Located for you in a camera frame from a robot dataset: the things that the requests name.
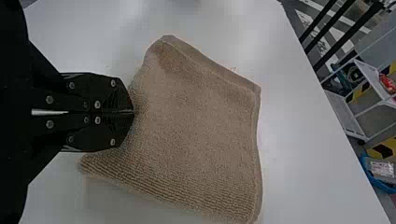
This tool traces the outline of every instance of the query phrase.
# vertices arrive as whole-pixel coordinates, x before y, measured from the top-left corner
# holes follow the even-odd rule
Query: white table
[[[276,0],[39,0],[30,39],[62,72],[128,84],[148,46],[176,35],[262,87],[258,223],[389,223]],[[209,223],[147,202],[59,154],[29,188],[21,223]]]

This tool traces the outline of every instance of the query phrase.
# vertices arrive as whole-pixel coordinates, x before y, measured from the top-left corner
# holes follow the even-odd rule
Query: yellow object
[[[364,83],[363,85],[359,86],[356,90],[354,90],[353,93],[349,95],[349,97],[346,98],[346,102],[347,103],[353,102],[354,100],[361,97],[368,90],[370,90],[370,88],[371,86],[369,82]]]
[[[378,159],[378,160],[384,159],[384,158],[382,158],[381,153],[375,151],[375,150],[372,149],[372,148],[367,149],[367,154],[369,155],[369,157],[374,158],[374,159]]]
[[[389,73],[392,74],[396,72],[396,61],[393,61],[393,63],[390,64],[390,68],[389,68]]]
[[[377,146],[367,149],[367,154],[375,159],[394,157],[396,155],[396,138],[388,138]]]

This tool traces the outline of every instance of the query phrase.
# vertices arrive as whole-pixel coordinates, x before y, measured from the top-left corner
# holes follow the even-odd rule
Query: floor
[[[326,22],[332,17],[332,15],[344,4],[346,0],[338,0],[332,9],[327,13],[324,19],[315,28],[314,32],[305,40],[303,46],[307,44],[315,37],[320,29],[324,27]],[[319,14],[323,7],[328,2],[327,0],[279,0],[282,3],[285,12],[290,20],[291,25],[294,28],[297,36],[300,36],[306,27],[308,27],[313,19]],[[321,38],[317,44],[317,47],[312,49],[308,54],[308,59],[312,64],[315,64],[330,48],[339,40],[342,35],[358,20],[363,14],[361,5],[364,3],[359,0],[357,1],[341,19],[331,28],[323,38]],[[338,50],[329,61],[326,62],[326,66],[323,66],[318,71],[318,78],[323,79],[332,71],[330,64],[336,63],[346,53],[348,53],[355,44],[359,42],[366,34],[376,26],[377,21],[371,19],[368,21],[353,37],[345,43],[345,45]]]

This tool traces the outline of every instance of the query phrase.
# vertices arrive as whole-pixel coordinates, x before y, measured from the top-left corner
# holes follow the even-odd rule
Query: blue object
[[[366,173],[367,178],[369,179],[370,183],[374,187],[382,189],[388,194],[395,194],[396,193],[395,188],[391,188],[390,186],[386,185],[383,181],[375,179],[374,176],[367,170],[366,165],[365,165],[366,158],[368,158],[368,157],[367,156],[359,157],[359,162],[361,163],[361,167],[363,168],[364,173]]]

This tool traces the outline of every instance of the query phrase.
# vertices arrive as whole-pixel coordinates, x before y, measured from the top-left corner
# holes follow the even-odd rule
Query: red object
[[[390,77],[387,77],[384,74],[379,75],[379,82],[382,84],[382,87],[389,93],[396,93],[396,84]]]

